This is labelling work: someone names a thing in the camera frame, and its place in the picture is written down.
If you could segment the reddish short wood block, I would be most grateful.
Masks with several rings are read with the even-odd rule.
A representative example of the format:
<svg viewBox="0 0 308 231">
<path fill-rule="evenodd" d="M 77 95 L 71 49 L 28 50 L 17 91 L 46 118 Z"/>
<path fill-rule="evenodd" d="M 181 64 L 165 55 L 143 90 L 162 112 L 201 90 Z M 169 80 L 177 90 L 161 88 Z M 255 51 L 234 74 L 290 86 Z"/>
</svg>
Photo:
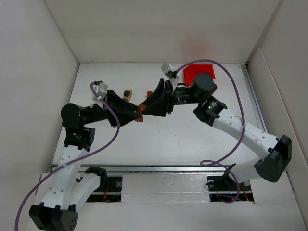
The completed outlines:
<svg viewBox="0 0 308 231">
<path fill-rule="evenodd" d="M 151 97 L 152 93 L 153 93 L 152 91 L 147 91 L 147 98 L 146 99 L 149 99 Z"/>
</svg>

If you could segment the light long wood block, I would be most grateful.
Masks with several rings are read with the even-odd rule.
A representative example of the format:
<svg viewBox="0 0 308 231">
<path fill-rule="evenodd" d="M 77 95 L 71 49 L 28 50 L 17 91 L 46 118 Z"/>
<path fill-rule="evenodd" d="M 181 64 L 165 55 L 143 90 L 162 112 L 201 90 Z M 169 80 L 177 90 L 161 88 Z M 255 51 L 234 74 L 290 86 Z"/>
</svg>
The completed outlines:
<svg viewBox="0 0 308 231">
<path fill-rule="evenodd" d="M 130 91 L 131 91 L 131 93 L 130 93 L 130 95 L 128 97 L 124 97 L 123 96 L 123 100 L 125 100 L 126 102 L 129 102 L 131 97 L 132 97 L 133 92 L 132 92 L 132 90 L 130 90 Z"/>
</svg>

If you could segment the reddish arch wood block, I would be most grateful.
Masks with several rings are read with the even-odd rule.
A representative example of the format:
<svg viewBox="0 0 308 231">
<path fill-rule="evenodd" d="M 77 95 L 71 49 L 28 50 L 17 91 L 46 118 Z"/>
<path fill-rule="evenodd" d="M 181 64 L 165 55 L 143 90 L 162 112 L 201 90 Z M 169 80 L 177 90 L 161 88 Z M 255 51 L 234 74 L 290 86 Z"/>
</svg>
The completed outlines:
<svg viewBox="0 0 308 231">
<path fill-rule="evenodd" d="M 139 104 L 138 108 L 137 108 L 137 113 L 140 115 L 139 118 L 136 118 L 135 121 L 136 122 L 140 122 L 142 123 L 143 122 L 143 111 L 147 108 L 147 105 L 144 105 L 144 104 Z"/>
</svg>

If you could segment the red plastic bin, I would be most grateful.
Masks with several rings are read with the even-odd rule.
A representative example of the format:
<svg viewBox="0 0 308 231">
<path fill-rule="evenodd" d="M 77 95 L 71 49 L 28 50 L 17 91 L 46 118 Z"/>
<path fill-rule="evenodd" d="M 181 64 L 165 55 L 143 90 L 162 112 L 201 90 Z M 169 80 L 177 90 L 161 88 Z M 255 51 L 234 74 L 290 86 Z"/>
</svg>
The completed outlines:
<svg viewBox="0 0 308 231">
<path fill-rule="evenodd" d="M 190 86 L 198 74 L 207 74 L 216 79 L 212 64 L 191 64 L 183 70 L 184 83 Z"/>
</svg>

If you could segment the dark brown wood block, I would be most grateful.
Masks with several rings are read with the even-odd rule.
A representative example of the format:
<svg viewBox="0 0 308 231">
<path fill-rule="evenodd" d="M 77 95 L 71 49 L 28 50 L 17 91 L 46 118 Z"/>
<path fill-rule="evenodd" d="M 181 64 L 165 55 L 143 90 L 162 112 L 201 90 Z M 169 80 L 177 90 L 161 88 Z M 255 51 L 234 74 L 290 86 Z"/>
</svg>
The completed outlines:
<svg viewBox="0 0 308 231">
<path fill-rule="evenodd" d="M 126 90 L 124 91 L 124 97 L 128 97 L 130 95 L 131 91 L 130 90 Z"/>
</svg>

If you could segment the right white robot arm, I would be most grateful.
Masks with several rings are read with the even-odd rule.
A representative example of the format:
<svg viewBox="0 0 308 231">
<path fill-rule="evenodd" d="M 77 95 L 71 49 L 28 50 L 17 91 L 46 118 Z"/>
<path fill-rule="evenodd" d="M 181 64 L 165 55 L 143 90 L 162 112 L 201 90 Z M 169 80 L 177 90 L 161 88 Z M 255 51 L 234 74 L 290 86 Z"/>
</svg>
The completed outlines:
<svg viewBox="0 0 308 231">
<path fill-rule="evenodd" d="M 244 123 L 213 96 L 216 89 L 212 77 L 204 73 L 198 74 L 188 87 L 173 88 L 169 80 L 161 79 L 154 92 L 142 102 L 142 114 L 165 117 L 175 105 L 197 104 L 193 113 L 201 122 L 229 134 L 257 155 L 252 161 L 229 166 L 223 180 L 242 183 L 263 178 L 277 182 L 292 159 L 291 139 L 286 135 L 276 137 Z"/>
</svg>

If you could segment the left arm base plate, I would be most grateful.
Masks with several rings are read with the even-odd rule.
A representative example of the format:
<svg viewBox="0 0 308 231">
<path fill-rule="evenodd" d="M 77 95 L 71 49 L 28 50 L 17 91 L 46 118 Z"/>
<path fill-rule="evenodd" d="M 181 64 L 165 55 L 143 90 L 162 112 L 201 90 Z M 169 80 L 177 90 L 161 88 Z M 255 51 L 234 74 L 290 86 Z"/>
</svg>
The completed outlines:
<svg viewBox="0 0 308 231">
<path fill-rule="evenodd" d="M 96 189 L 86 200 L 87 203 L 117 203 L 121 202 L 122 177 L 107 177 L 106 184 Z"/>
</svg>

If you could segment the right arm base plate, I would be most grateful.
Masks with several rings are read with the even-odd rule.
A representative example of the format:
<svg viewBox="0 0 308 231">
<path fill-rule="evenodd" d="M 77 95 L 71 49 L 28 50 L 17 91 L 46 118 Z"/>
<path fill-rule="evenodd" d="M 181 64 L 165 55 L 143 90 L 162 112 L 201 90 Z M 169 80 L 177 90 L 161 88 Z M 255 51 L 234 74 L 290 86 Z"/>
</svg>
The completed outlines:
<svg viewBox="0 0 308 231">
<path fill-rule="evenodd" d="M 254 202 L 250 182 L 237 185 L 230 177 L 208 176 L 204 189 L 209 192 L 210 202 Z"/>
</svg>

